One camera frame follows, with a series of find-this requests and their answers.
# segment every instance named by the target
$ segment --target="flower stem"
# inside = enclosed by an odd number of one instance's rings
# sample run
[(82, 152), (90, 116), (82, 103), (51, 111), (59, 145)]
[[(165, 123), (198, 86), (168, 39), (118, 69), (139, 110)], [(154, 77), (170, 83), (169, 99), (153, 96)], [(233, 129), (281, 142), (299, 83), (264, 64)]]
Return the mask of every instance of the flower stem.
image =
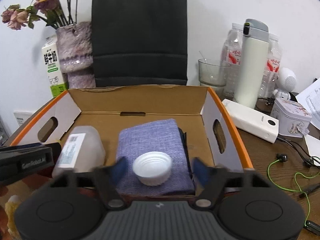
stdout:
[(59, 27), (62, 27), (63, 24), (62, 24), (62, 22), (61, 22), (61, 20), (60, 20), (60, 18), (59, 18), (59, 15), (57, 14), (56, 10), (52, 10), (52, 11), (53, 11), (54, 15), (56, 16), (56, 20), (57, 20), (58, 26), (59, 26), (59, 24), (60, 24)]
[(69, 11), (69, 23), (70, 23), (70, 16), (71, 16), (71, 4), (70, 1), (67, 0), (67, 4), (68, 4), (68, 11)]
[(71, 0), (69, 0), (69, 24), (73, 23), (73, 19), (71, 16)]
[(76, 0), (76, 23), (78, 22), (78, 0)]
[(62, 11), (62, 15), (61, 15), (60, 17), (61, 17), (61, 19), (63, 20), (64, 25), (68, 25), (68, 20), (67, 20), (65, 14), (64, 14), (64, 11), (63, 11), (63, 8), (62, 8), (62, 6), (61, 6), (61, 3), (60, 3), (59, 0), (58, 0), (58, 2), (59, 2), (59, 7), (60, 7), (60, 9), (61, 9), (61, 11)]
[(40, 15), (37, 15), (37, 16), (38, 16), (41, 20), (43, 20), (44, 22), (48, 23), (48, 20), (47, 20), (47, 19), (41, 17)]

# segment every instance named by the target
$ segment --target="white speaker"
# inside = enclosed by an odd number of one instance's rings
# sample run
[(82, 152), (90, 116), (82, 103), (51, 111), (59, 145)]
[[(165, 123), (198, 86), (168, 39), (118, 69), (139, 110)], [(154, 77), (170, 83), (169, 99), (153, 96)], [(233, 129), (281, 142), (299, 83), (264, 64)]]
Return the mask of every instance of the white speaker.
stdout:
[(276, 79), (277, 89), (273, 91), (275, 98), (291, 99), (289, 92), (294, 90), (297, 84), (296, 75), (289, 68), (283, 67), (279, 69)]

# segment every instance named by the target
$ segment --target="box handle hole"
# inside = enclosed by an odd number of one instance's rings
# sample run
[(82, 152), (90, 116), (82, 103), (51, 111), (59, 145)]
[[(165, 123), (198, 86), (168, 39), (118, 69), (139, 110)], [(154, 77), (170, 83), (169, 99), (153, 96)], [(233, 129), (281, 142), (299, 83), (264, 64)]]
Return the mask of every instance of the box handle hole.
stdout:
[(40, 142), (46, 142), (49, 136), (53, 133), (53, 131), (58, 126), (58, 120), (54, 116), (51, 117), (44, 126), (38, 132), (38, 139)]
[(120, 116), (145, 116), (145, 112), (121, 112)]
[(222, 153), (224, 153), (224, 151), (226, 149), (227, 141), (226, 141), (226, 137), (224, 136), (222, 126), (221, 126), (219, 120), (217, 120), (217, 119), (214, 120), (214, 122), (213, 122), (213, 133), (214, 133), (214, 136), (216, 137), (219, 151), (222, 154)]

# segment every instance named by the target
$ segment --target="white bottle cap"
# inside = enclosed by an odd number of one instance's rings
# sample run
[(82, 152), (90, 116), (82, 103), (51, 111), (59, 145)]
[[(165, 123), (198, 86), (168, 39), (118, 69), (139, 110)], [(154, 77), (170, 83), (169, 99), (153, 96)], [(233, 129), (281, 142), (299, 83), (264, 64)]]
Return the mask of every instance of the white bottle cap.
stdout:
[(279, 36), (272, 34), (272, 33), (269, 33), (269, 39), (279, 41)]
[(239, 24), (239, 23), (232, 23), (232, 28), (233, 28), (233, 29), (240, 29), (240, 30), (243, 30), (243, 24)]
[(164, 183), (171, 175), (172, 159), (163, 152), (148, 152), (136, 158), (132, 170), (147, 186)]

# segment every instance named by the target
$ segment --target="plastic water bottle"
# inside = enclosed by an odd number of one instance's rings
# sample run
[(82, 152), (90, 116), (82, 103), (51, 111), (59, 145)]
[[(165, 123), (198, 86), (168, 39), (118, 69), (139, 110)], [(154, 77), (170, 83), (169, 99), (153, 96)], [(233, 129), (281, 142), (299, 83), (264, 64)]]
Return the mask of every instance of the plastic water bottle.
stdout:
[(70, 169), (75, 172), (91, 171), (104, 164), (105, 156), (98, 131), (92, 126), (76, 126), (63, 146), (52, 177)]
[(269, 34), (268, 60), (263, 73), (261, 91), (259, 97), (271, 98), (272, 92), (275, 89), (276, 73), (279, 70), (281, 60), (281, 48), (279, 46), (279, 37), (274, 34)]
[(233, 97), (238, 80), (242, 51), (242, 31), (242, 24), (232, 23), (232, 29), (228, 32), (228, 37), (222, 48), (221, 61), (231, 64), (228, 71), (227, 84), (224, 88), (224, 94), (228, 97)]

